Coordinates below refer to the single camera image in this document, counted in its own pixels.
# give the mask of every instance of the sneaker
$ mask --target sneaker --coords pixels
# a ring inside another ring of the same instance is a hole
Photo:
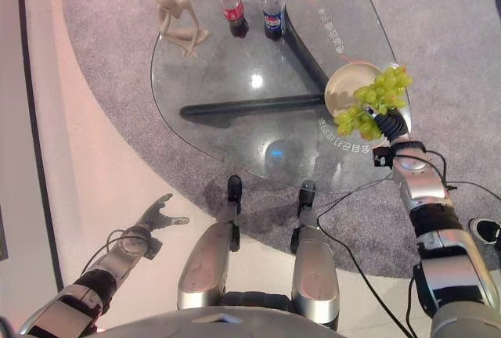
[[[501,232],[501,223],[490,219],[475,218],[469,223],[470,231],[484,244],[496,244]]]

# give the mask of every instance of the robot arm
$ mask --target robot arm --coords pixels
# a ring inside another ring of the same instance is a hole
[[[421,261],[413,274],[421,306],[434,318],[431,336],[490,336],[482,335],[483,329],[499,336],[497,288],[470,234],[459,223],[424,145],[409,140],[399,114],[383,116],[370,108],[367,112],[391,143],[373,151],[374,164],[393,170],[416,233]]]
[[[155,229],[184,225],[188,218],[170,218],[160,208],[172,197],[158,199],[146,213],[125,230],[109,253],[98,259],[72,285],[31,316],[20,334],[38,337],[77,338],[96,332],[97,319],[106,313],[111,298],[141,257],[152,260],[162,243],[151,236]]]

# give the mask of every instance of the bunch of grapes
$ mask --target bunch of grapes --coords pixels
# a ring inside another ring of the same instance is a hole
[[[355,90],[353,96],[358,103],[334,118],[334,123],[339,126],[339,136],[347,137],[354,129],[358,129],[360,136],[367,141],[380,138],[381,131],[363,107],[371,106],[383,115],[395,108],[401,109],[407,106],[407,102],[402,98],[405,88],[412,83],[413,78],[405,72],[405,66],[389,67],[377,76],[371,85]]]

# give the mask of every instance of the beige figurine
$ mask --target beige figurine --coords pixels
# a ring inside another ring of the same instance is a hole
[[[189,0],[157,0],[157,3],[162,21],[160,25],[161,36],[166,37],[170,43],[181,47],[184,50],[183,56],[186,54],[196,56],[195,46],[205,41],[210,33],[208,30],[200,28],[191,2]],[[179,19],[185,10],[190,14],[194,28],[168,30],[171,26],[171,17]]]

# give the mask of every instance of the glass tabletop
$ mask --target glass tabletop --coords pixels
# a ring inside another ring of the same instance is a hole
[[[243,0],[244,39],[230,34],[219,0],[191,2],[211,32],[197,57],[183,57],[159,36],[151,63],[155,102],[177,135],[284,185],[311,179],[321,192],[352,190],[388,173],[373,167],[380,141],[338,136],[323,102],[328,77],[347,63],[382,70],[395,63],[370,0],[287,0],[288,28],[278,42],[265,36],[260,0]],[[184,14],[172,27],[191,26]]]

